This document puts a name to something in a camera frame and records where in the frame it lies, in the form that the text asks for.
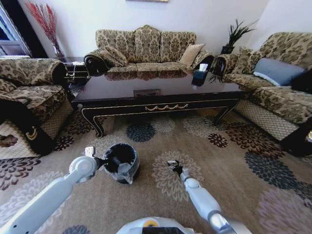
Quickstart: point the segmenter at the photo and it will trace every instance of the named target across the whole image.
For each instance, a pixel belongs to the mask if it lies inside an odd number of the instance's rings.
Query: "dark wooden coffee table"
[[[193,79],[192,71],[111,72],[92,77],[73,100],[83,117],[104,136],[97,117],[222,108],[217,125],[250,90],[219,79]]]

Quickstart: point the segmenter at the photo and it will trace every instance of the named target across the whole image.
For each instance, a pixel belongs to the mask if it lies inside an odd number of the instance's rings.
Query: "table leg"
[[[214,125],[217,126],[220,121],[239,103],[239,99],[232,99],[227,103],[227,106],[223,107],[222,110],[214,117]]]
[[[94,127],[94,129],[97,132],[96,133],[97,138],[102,138],[103,136],[105,136],[102,124],[99,123],[96,116],[92,113],[90,109],[82,108],[81,114],[92,125],[92,127]]]

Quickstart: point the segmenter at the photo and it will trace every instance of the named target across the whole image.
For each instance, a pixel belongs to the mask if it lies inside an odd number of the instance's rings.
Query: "trash bin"
[[[136,150],[127,143],[111,146],[104,155],[107,163],[105,171],[122,184],[132,184],[140,170],[140,162]]]

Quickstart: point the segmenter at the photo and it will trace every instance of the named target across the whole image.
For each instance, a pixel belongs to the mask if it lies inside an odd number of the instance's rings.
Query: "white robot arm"
[[[86,153],[93,154],[93,147]],[[75,183],[84,182],[95,175],[103,164],[98,158],[81,156],[71,163],[69,173],[57,178],[21,208],[1,229],[1,234],[32,234],[68,198]]]
[[[167,163],[170,169],[180,176],[199,215],[207,220],[218,234],[251,234],[244,224],[225,218],[221,214],[218,202],[196,179],[190,178],[189,170],[183,169],[181,163],[176,160]]]

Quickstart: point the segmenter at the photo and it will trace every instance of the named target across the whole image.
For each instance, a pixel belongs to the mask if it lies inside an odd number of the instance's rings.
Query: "sofa armrest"
[[[5,120],[14,123],[35,153],[47,155],[53,150],[54,141],[41,129],[40,122],[26,105],[15,98],[0,94],[0,107],[4,110],[0,116],[0,124]]]
[[[196,56],[196,58],[192,64],[192,67],[193,67],[193,69],[198,69],[199,65],[201,63],[207,63],[208,64],[207,70],[209,70],[213,60],[214,60],[214,56],[213,56],[212,52],[205,51],[205,50],[200,51],[198,53],[198,55]]]
[[[219,55],[214,61],[214,70],[218,70],[216,73],[220,75],[229,74],[233,71],[238,60],[238,55]]]
[[[101,51],[101,49],[96,49],[84,57],[84,63],[91,76],[100,76],[110,69],[108,63],[100,55]]]
[[[66,75],[65,65],[52,58],[0,60],[0,76],[16,85],[59,84]]]

